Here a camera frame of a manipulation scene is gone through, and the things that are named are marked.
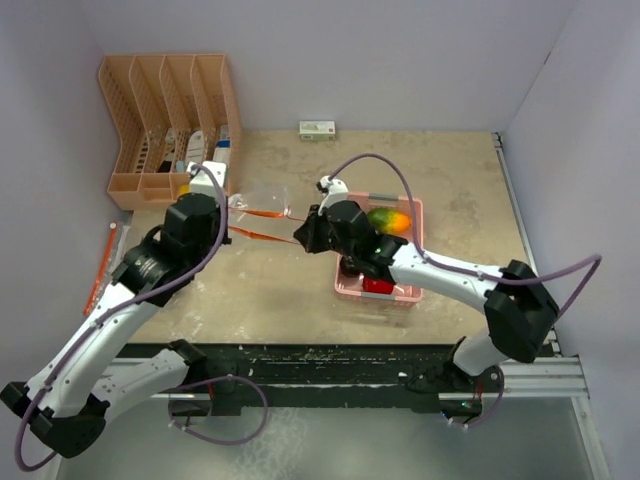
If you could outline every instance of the pink tray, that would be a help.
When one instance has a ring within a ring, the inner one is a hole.
[[[363,211],[376,207],[393,208],[405,215],[411,216],[411,209],[409,208],[409,199],[407,197],[398,197],[396,195],[384,195],[378,193],[350,193],[349,200],[353,200],[360,205]],[[420,233],[420,244],[423,243],[424,233],[422,224],[422,202],[418,199],[414,199],[416,203],[416,210],[418,214],[418,232]],[[411,229],[399,237],[406,238],[412,241]],[[362,278],[360,275],[358,278],[347,278],[340,273],[340,255],[336,260],[336,278],[334,281],[334,288],[339,295],[350,300],[368,301],[368,300],[380,300],[385,302],[394,302],[395,305],[401,307],[412,307],[420,300],[422,300],[422,289],[413,286],[395,285],[393,287],[393,293],[385,295],[381,293],[369,293],[362,290]]]

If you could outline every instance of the beige table surface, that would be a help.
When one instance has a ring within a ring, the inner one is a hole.
[[[427,249],[484,264],[525,259],[490,133],[343,131],[335,143],[309,144],[293,131],[247,131],[239,188],[285,185],[294,214],[304,217],[319,202],[319,178],[365,151],[396,162],[424,202]],[[377,160],[360,160],[340,178],[351,191],[403,194]],[[128,242],[162,217],[135,212]],[[252,221],[245,226],[255,227]],[[289,237],[299,225],[257,221],[265,233]],[[132,342],[454,343],[485,324],[482,314],[428,291],[410,309],[339,298],[332,252],[309,255],[294,245],[232,236],[233,245],[223,247]]]

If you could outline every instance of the small box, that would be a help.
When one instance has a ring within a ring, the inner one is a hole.
[[[298,132],[303,142],[327,142],[336,139],[336,122],[304,120]]]

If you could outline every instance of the orange desk organizer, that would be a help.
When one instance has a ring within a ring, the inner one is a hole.
[[[176,162],[185,159],[191,133],[202,130],[203,160],[209,160],[222,125],[229,126],[231,138],[227,194],[235,192],[242,123],[225,55],[109,55],[98,80],[120,136],[107,192],[121,209],[171,205],[189,182]],[[173,146],[165,143],[170,127]],[[158,173],[172,148],[170,171]]]

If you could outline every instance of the mango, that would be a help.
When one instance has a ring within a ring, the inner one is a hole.
[[[374,208],[367,213],[367,218],[378,232],[388,235],[400,235],[411,227],[411,218],[392,208]]]

